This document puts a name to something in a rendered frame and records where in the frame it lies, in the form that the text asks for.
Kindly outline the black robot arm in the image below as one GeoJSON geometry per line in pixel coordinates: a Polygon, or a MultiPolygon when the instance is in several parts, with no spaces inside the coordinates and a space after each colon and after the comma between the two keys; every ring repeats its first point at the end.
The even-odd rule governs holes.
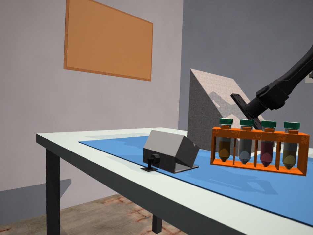
{"type": "Polygon", "coordinates": [[[268,108],[279,109],[284,106],[289,94],[310,72],[313,79],[313,45],[305,56],[300,59],[288,72],[256,92],[256,97],[248,104],[239,94],[230,96],[247,117],[254,120],[254,128],[262,130],[258,116],[268,108]]]}

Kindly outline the green screw cap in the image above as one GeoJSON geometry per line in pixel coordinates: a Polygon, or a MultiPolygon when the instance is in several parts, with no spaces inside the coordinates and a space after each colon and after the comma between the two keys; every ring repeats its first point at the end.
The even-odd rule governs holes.
{"type": "Polygon", "coordinates": [[[299,129],[300,128],[300,123],[297,123],[297,122],[284,122],[284,128],[299,129]]]}
{"type": "Polygon", "coordinates": [[[276,121],[261,121],[262,127],[276,127],[276,121]]]}
{"type": "Polygon", "coordinates": [[[240,125],[254,126],[254,120],[240,119],[240,125]]]}
{"type": "Polygon", "coordinates": [[[228,119],[228,118],[220,118],[220,123],[219,124],[227,124],[227,125],[232,125],[233,124],[233,119],[228,119]]]}

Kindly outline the blue bench mat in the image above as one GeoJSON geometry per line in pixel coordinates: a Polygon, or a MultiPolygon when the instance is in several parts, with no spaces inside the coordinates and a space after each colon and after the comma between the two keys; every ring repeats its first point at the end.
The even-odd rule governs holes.
{"type": "MultiPolygon", "coordinates": [[[[148,136],[78,141],[118,158],[147,167],[143,147],[148,136]]],[[[211,151],[201,150],[199,168],[161,174],[313,228],[313,158],[306,176],[210,165],[211,151]]]]}

